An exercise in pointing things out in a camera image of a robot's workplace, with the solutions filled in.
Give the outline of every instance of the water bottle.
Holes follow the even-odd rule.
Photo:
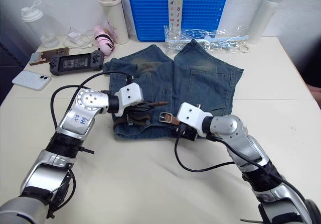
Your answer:
[[[53,48],[59,45],[59,41],[54,31],[54,27],[47,15],[37,8],[41,1],[35,1],[31,7],[21,9],[21,18],[40,38],[41,42],[47,48]]]
[[[128,32],[121,0],[98,0],[117,44],[128,42]]]
[[[263,0],[249,29],[248,43],[256,44],[282,0]]]

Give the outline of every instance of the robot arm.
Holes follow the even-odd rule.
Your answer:
[[[191,104],[183,103],[177,119],[196,129],[199,136],[227,144],[229,155],[260,202],[259,211],[265,224],[321,223],[317,206],[311,200],[302,200],[282,182],[284,177],[277,172],[258,142],[247,134],[247,128],[238,117],[213,117]],[[241,158],[243,156],[256,165]]]
[[[126,107],[143,101],[141,88],[131,83],[115,95],[92,89],[79,91],[75,105],[64,115],[46,149],[42,150],[21,185],[20,196],[0,207],[0,223],[40,224],[64,206],[79,151],[97,114],[120,117]]]

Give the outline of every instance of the table surface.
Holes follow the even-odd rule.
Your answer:
[[[152,43],[131,38],[117,45],[122,57]],[[164,43],[157,44],[164,52]],[[71,50],[70,54],[93,49]],[[321,206],[321,111],[275,37],[261,38],[249,53],[215,53],[244,68],[232,114],[247,125],[278,171],[306,198]],[[26,70],[49,75],[48,64]],[[54,133],[50,97],[60,86],[79,84],[93,72],[52,76],[42,91],[14,86],[0,108],[0,204],[18,196],[20,184]],[[109,77],[89,87],[108,89]],[[63,116],[71,90],[57,95],[55,112]],[[204,173],[183,170],[175,160],[174,139],[115,139],[111,115],[97,116],[84,143],[95,155],[79,153],[73,171],[76,193],[46,223],[239,223],[261,219],[254,194],[235,166]],[[187,166],[204,168],[230,161],[226,149],[206,140],[181,140],[179,155]]]

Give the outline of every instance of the plastic wrap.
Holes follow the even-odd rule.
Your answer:
[[[165,42],[172,51],[181,51],[186,44],[195,39],[206,51],[221,51],[228,53],[248,52],[249,47],[247,28],[238,26],[234,31],[215,30],[205,31],[201,29],[181,30],[174,33],[164,26]]]

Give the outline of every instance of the blue plastic crate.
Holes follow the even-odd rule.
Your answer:
[[[182,29],[216,30],[226,0],[183,0]],[[168,0],[130,0],[140,41],[164,41],[169,25]]]

